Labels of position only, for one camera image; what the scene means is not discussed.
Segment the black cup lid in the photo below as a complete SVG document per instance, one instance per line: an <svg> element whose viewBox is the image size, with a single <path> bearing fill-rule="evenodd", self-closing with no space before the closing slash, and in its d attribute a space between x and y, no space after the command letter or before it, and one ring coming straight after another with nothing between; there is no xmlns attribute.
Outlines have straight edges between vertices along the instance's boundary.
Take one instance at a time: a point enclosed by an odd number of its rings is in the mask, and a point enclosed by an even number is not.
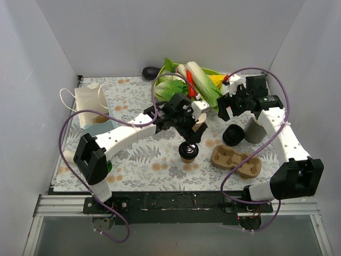
<svg viewBox="0 0 341 256"><path fill-rule="evenodd" d="M189 144L186 141L181 143L178 152L181 158L185 160L194 160L199 153L198 146L194 144Z"/></svg>

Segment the pulp cup carrier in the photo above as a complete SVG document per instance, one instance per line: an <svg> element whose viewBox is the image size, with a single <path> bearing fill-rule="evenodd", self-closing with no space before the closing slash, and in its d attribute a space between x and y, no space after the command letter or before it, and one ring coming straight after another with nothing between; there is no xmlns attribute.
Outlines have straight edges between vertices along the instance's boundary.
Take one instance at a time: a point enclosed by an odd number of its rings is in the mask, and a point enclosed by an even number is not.
<svg viewBox="0 0 341 256"><path fill-rule="evenodd" d="M107 118L105 116L98 115L92 119L92 122L93 122L93 124L101 124L101 123L107 122L108 120L109 120L109 118Z"/></svg>

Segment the light blue paper bag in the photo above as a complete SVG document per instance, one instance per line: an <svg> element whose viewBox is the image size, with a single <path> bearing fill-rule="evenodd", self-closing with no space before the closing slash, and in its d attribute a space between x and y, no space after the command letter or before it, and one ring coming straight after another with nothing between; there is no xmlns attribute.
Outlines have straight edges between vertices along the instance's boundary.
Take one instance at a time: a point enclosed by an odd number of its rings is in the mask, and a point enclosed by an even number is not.
<svg viewBox="0 0 341 256"><path fill-rule="evenodd" d="M75 99L76 109L72 109L64 103L62 98L63 90L66 90ZM104 89L98 82L75 88L74 94L68 89L62 88L59 95L62 103L73 112L80 110L95 110L108 116L112 115L112 111L109 108L107 99L104 95ZM111 119L105 123L93 124L92 119L98 115L99 114L89 112L78 114L80 128L91 135L102 134L116 128L116 122Z"/></svg>

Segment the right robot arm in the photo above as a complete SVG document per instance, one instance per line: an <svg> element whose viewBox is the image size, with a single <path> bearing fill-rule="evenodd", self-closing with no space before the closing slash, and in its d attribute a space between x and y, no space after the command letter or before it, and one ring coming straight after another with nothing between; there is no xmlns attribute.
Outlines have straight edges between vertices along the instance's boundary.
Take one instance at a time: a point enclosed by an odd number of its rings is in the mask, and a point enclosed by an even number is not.
<svg viewBox="0 0 341 256"><path fill-rule="evenodd" d="M228 121L231 116L239 116L246 111L254 114L264 128L269 140L234 169L246 164L268 145L275 149L279 169L267 182L246 186L241 198L229 196L229 200L241 203L247 212L255 211L261 204L274 199L291 199L315 195L324 165L314 159L296 138L288 116L289 103L283 104L277 95L270 95L263 75L246 77L246 84L240 82L236 74L227 75L229 92L217 99L218 116Z"/></svg>

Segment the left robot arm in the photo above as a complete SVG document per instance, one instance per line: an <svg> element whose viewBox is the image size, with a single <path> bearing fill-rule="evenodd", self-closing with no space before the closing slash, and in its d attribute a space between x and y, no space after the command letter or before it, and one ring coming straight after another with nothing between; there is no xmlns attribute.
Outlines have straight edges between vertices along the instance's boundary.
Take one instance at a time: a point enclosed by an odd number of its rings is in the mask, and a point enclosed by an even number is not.
<svg viewBox="0 0 341 256"><path fill-rule="evenodd" d="M191 101L184 94L177 93L169 101L157 102L145 109L127 125L95 136L89 133L83 135L74 155L74 163L86 179L95 199L95 207L101 213L108 213L113 208L112 192L107 183L107 162L116 153L171 127L187 144L197 144L207 125L202 123L197 130L193 130L193 127L209 108L203 99Z"/></svg>

